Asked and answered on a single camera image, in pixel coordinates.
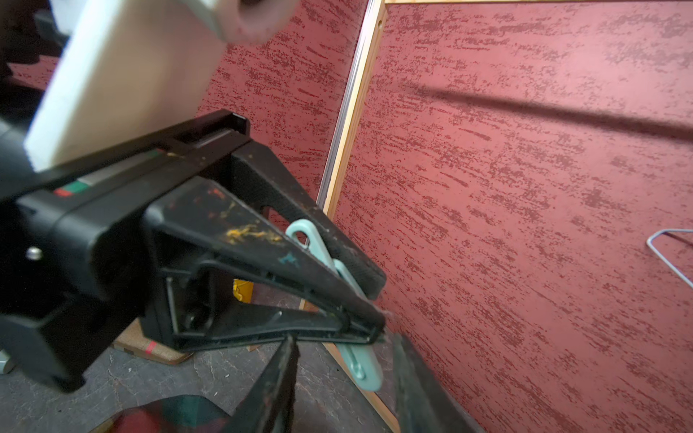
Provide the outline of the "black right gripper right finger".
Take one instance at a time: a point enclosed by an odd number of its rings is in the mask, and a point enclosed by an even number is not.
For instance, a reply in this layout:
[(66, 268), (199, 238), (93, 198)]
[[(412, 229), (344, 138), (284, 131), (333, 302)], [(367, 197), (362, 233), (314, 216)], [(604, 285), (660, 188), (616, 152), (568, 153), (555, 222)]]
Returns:
[(411, 340), (393, 335), (396, 416), (402, 432), (480, 432), (440, 385)]

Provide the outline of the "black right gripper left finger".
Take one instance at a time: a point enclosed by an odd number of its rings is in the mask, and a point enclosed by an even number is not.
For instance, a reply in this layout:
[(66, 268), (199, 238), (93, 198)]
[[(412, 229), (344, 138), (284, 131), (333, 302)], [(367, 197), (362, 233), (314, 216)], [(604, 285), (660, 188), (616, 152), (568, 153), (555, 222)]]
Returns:
[(287, 337), (222, 432), (291, 432), (299, 357), (295, 337)]

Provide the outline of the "white wire hanger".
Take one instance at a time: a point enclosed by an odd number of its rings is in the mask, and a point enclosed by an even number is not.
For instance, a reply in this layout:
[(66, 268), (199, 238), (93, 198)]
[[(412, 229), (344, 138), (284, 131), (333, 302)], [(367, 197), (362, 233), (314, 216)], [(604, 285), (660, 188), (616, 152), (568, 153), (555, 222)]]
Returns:
[(692, 288), (691, 228), (664, 228), (650, 235), (645, 243), (679, 280)]

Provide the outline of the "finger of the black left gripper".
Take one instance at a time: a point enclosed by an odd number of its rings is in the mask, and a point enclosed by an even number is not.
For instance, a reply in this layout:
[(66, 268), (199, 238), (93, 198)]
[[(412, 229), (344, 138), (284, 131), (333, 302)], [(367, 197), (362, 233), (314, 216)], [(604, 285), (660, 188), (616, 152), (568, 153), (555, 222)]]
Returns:
[(346, 265), (368, 299), (386, 284), (385, 272), (343, 233), (311, 199), (292, 173), (267, 146), (250, 142), (232, 153), (231, 191), (252, 209), (273, 209), (286, 221), (308, 219), (318, 229), (330, 255)]
[[(213, 180), (195, 177), (142, 218), (151, 257), (144, 335), (180, 352), (281, 341), (368, 345), (385, 319), (328, 266)], [(234, 279), (307, 299), (313, 312), (246, 304)]]

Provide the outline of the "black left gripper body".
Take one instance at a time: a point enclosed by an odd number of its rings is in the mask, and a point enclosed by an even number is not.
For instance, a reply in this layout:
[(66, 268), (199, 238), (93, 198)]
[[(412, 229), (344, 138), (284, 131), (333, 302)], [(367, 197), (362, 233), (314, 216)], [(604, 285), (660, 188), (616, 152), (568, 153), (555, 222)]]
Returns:
[(143, 229), (152, 202), (246, 144), (227, 110), (144, 135), (1, 187), (1, 346), (62, 393), (146, 310)]

